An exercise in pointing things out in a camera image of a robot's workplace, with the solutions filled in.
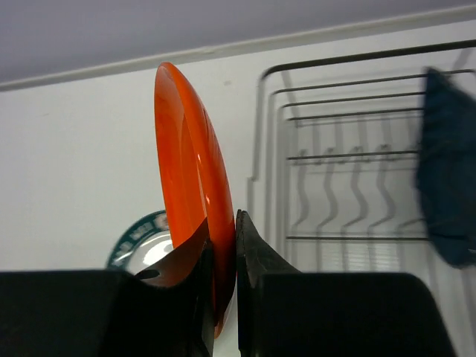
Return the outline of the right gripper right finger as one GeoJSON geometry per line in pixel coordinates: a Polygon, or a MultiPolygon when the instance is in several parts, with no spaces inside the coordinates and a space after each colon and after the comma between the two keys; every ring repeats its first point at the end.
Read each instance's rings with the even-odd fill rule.
{"type": "Polygon", "coordinates": [[[243,356],[453,356],[426,285],[408,273],[303,273],[236,218],[243,356]]]}

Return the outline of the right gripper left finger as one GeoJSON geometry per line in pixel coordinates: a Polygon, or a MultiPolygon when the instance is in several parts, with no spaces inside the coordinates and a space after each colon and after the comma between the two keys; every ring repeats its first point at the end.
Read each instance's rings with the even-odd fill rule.
{"type": "Polygon", "coordinates": [[[166,257],[119,270],[1,274],[3,356],[211,356],[208,225],[166,257]]]}

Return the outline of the white green-rimmed plate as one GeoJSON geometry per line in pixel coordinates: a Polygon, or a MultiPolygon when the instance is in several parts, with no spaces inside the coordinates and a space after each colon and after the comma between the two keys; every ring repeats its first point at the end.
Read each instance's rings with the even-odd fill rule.
{"type": "Polygon", "coordinates": [[[106,260],[106,268],[137,274],[173,249],[166,211],[156,211],[140,218],[120,236],[106,260]]]}

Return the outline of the orange plate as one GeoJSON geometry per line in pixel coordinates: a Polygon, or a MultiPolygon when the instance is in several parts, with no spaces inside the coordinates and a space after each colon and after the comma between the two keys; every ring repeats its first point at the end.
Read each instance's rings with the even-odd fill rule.
{"type": "Polygon", "coordinates": [[[220,335],[234,293],[234,211],[226,169],[205,105],[174,64],[155,75],[155,136],[165,210],[174,247],[202,221],[213,246],[215,335],[220,335]]]}

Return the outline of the dark blue leaf plate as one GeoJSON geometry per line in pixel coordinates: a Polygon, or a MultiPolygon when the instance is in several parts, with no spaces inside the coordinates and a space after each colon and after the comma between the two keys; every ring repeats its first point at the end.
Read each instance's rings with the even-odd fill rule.
{"type": "Polygon", "coordinates": [[[475,97],[428,68],[416,188],[428,238],[450,266],[475,264],[475,97]]]}

